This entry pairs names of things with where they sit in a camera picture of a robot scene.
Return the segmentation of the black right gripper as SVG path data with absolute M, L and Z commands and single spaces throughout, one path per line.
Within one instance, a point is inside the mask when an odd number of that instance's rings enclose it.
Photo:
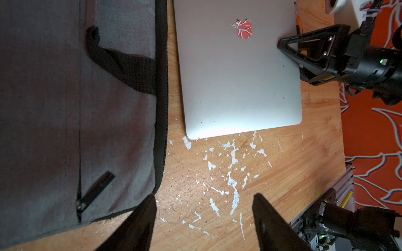
M 282 38 L 277 48 L 299 64 L 300 79 L 313 86 L 330 81 L 363 83 L 368 78 L 366 50 L 371 27 L 361 26 L 349 34 L 350 26 L 333 25 Z

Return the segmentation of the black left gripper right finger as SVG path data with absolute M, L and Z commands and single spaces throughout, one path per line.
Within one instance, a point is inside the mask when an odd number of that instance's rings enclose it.
M 310 250 L 260 193 L 253 197 L 252 212 L 261 251 Z

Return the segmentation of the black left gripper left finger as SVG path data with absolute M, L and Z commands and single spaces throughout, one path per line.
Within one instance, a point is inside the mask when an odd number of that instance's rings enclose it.
M 155 197 L 149 195 L 97 250 L 148 251 L 156 213 Z

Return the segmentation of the silver laptop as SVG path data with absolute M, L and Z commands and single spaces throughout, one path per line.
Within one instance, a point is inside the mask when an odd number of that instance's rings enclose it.
M 198 140 L 302 121 L 293 1 L 175 1 L 186 134 Z

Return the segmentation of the grey zippered laptop bag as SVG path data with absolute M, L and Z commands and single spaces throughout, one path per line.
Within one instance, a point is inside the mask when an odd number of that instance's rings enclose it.
M 155 196 L 167 81 L 166 1 L 1 1 L 1 248 Z

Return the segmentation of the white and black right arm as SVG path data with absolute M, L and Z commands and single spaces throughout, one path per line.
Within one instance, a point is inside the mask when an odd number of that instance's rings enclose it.
M 396 105 L 402 100 L 401 30 L 393 35 L 393 48 L 371 45 L 382 4 L 373 1 L 355 31 L 348 25 L 333 25 L 281 38 L 277 48 L 299 64 L 301 80 L 312 86 L 341 82 L 350 96 L 370 90 L 373 98 L 381 99 L 385 105 Z M 287 224 L 260 193 L 254 196 L 252 212 L 262 251 L 327 251 L 340 238 L 348 240 L 354 251 L 402 248 L 399 213 L 371 206 L 350 211 L 337 205 L 333 188 L 312 203 L 294 224 Z

